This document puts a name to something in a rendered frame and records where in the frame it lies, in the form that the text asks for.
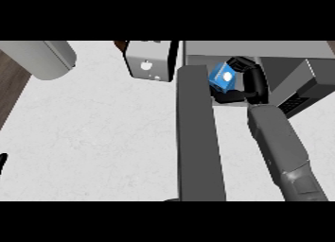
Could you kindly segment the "dark grey microwave door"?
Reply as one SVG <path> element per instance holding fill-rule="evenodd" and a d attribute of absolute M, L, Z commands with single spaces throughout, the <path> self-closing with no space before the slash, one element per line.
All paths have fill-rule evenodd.
<path fill-rule="evenodd" d="M 226 201 L 205 65 L 179 68 L 176 91 L 179 198 L 182 201 Z"/>

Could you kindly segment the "pale grey cylindrical appliance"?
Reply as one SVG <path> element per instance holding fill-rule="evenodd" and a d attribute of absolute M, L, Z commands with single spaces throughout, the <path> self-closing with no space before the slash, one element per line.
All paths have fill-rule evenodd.
<path fill-rule="evenodd" d="M 75 67 L 68 41 L 0 41 L 0 50 L 40 80 L 60 78 Z"/>

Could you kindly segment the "grey microwave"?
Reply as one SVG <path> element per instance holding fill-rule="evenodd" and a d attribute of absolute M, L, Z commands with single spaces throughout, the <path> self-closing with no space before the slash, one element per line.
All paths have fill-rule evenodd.
<path fill-rule="evenodd" d="M 183 63 L 205 65 L 208 71 L 236 56 L 261 65 L 270 104 L 288 117 L 335 92 L 335 55 L 326 41 L 183 42 Z"/>

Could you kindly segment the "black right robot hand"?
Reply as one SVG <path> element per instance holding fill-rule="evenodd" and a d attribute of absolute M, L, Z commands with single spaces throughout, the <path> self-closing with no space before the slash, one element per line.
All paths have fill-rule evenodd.
<path fill-rule="evenodd" d="M 269 84 L 261 65 L 245 57 L 232 57 L 226 64 L 244 74 L 242 91 L 229 90 L 226 93 L 211 90 L 219 104 L 247 102 L 251 105 L 269 103 Z"/>

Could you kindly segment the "blue milk carton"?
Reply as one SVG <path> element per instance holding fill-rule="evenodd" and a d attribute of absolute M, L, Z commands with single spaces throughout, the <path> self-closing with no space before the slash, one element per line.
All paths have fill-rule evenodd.
<path fill-rule="evenodd" d="M 235 89 L 236 72 L 226 62 L 219 62 L 210 73 L 210 85 L 222 93 Z"/>

